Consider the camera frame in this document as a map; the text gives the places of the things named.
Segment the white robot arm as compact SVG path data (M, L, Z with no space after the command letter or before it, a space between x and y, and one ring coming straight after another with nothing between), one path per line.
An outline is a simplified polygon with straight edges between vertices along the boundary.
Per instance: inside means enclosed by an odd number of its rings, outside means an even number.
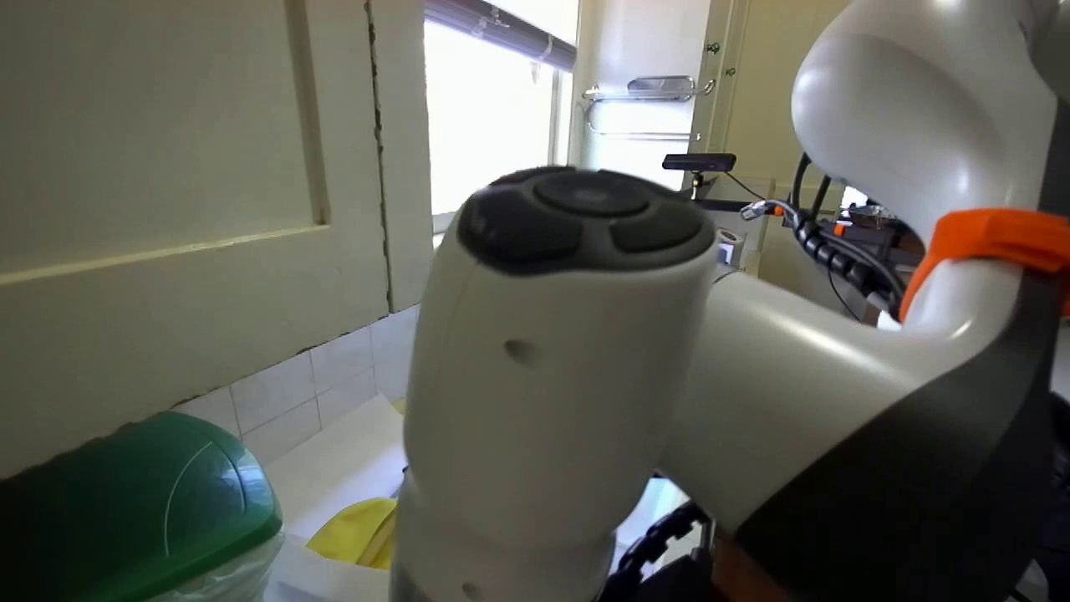
M729 271L717 225L531 167L452 220L414 330L391 602L701 602L615 544L672 477L794 602L1006 602L1055 499L1070 0L851 0L807 154L926 254L893 327Z

